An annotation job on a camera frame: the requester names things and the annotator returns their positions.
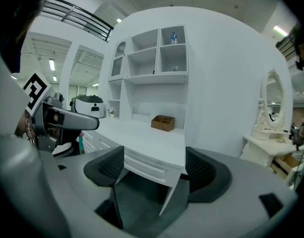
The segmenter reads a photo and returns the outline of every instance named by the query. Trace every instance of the white machine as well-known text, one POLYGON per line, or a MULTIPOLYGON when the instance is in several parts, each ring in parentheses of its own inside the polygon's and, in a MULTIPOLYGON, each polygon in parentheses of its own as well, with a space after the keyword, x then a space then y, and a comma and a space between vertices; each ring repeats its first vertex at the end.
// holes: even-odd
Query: white machine
POLYGON ((70 104, 71 111, 88 115, 96 118, 104 117, 104 104, 100 97, 92 96, 76 96, 72 98, 70 104))

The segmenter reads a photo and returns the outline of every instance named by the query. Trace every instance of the white column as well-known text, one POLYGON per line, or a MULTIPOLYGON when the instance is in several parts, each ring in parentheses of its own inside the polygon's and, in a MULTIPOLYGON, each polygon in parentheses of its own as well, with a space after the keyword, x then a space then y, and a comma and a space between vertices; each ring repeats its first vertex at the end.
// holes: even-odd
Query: white column
POLYGON ((59 82, 59 92, 64 97, 64 101, 63 101, 64 108, 67 107, 69 79, 71 77, 72 67, 74 64, 74 59, 78 51, 78 48, 79 48, 79 43, 72 42, 71 46, 69 47, 62 69, 61 79, 59 82))

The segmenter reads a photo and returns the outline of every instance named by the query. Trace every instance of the potted plant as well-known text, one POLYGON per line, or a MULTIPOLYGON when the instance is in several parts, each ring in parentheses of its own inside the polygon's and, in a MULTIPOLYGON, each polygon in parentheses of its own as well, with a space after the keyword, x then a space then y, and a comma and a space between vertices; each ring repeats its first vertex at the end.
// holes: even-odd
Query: potted plant
POLYGON ((110 114, 110 117, 113 118, 114 117, 114 112, 116 111, 116 109, 114 107, 110 107, 108 109, 108 112, 110 114))

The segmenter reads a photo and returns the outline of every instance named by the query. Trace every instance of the vanity mirror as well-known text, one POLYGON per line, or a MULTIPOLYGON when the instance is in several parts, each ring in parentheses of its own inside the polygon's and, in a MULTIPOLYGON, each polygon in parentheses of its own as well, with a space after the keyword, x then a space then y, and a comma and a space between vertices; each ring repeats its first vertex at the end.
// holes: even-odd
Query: vanity mirror
POLYGON ((252 136, 262 140, 268 140, 270 134, 288 134, 285 127, 285 93, 282 82, 276 70, 272 69, 264 77, 261 86, 261 99, 259 100, 259 113, 256 124, 253 127, 252 136), (275 115, 274 106, 280 106, 275 115))

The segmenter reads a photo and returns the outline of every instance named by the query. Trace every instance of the dark green floor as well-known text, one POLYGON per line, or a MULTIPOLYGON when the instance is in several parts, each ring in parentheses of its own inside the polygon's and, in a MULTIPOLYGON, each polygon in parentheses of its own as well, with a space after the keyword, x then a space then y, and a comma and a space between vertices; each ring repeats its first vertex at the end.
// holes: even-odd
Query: dark green floor
POLYGON ((115 186, 124 231, 140 238, 152 238, 170 226, 186 208, 189 182, 179 180, 171 200, 159 216, 167 188, 129 172, 115 186))

